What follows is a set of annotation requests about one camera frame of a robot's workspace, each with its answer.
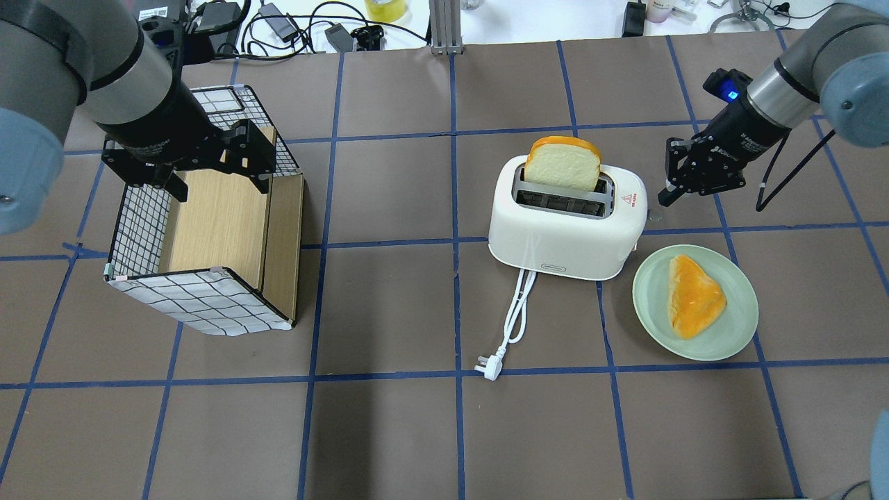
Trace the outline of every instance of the white toaster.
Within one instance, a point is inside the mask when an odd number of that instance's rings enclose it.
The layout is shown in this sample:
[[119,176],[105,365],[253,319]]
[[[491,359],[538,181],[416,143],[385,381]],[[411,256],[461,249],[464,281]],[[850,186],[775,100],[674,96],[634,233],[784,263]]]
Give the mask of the white toaster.
[[488,248],[507,265],[604,280],[617,276],[648,217],[637,175],[602,165],[593,191],[524,181],[527,156],[503,166],[491,211]]

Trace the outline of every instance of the plate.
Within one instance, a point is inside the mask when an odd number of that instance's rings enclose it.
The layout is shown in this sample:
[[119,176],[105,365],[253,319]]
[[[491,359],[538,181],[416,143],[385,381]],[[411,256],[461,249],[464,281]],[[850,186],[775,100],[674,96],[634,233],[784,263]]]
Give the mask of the plate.
[[[691,339],[673,333],[667,313],[669,261],[686,254],[713,278],[725,294],[725,309],[706,330]],[[696,245],[673,245],[648,256],[633,278],[633,307],[652,338],[679,356],[698,361],[729,358],[746,346],[757,331],[759,303],[750,281],[723,255]]]

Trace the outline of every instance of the toaster label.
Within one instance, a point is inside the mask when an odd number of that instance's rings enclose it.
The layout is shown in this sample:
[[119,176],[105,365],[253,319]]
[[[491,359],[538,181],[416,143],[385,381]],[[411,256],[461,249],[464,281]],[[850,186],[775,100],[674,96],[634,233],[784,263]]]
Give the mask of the toaster label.
[[562,266],[554,266],[554,265],[552,265],[552,264],[541,264],[541,269],[545,269],[545,270],[554,270],[555,272],[565,272],[565,271],[567,271],[567,269],[564,268],[564,267],[562,267]]
[[627,204],[630,205],[630,206],[634,206],[634,207],[636,206],[636,193],[633,193],[633,194],[631,194],[631,195],[627,195],[627,196],[625,196],[625,197],[621,197],[621,199],[624,200],[624,201],[626,201]]

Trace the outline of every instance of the brown table surface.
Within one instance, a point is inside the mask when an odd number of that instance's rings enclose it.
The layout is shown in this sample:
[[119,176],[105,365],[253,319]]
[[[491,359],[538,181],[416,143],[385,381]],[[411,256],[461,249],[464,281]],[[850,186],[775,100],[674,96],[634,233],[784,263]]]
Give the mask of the brown table surface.
[[[755,76],[797,36],[186,68],[251,85],[305,172],[289,332],[203,335],[102,282],[123,184],[78,113],[41,219],[0,238],[0,499],[791,497],[866,479],[889,408],[889,149],[836,138],[761,214],[754,187],[654,201],[665,139],[723,106],[709,72]],[[773,177],[829,130],[799,126]],[[541,275],[488,382],[472,367],[517,275],[485,243],[494,181],[573,133],[638,173],[660,220],[617,278]],[[729,359],[679,358],[636,318],[638,265],[679,243],[757,291],[758,334]]]

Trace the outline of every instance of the storage box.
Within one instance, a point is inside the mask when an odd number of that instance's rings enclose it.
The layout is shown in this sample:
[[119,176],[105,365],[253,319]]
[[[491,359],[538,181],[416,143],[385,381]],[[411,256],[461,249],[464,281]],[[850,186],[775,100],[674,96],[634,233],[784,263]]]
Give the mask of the storage box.
[[[195,89],[222,128],[249,117],[274,130],[245,85]],[[268,195],[239,175],[184,175],[188,202],[151,187],[124,189],[105,279],[114,288],[207,334],[289,329],[296,317],[302,172],[275,137]]]

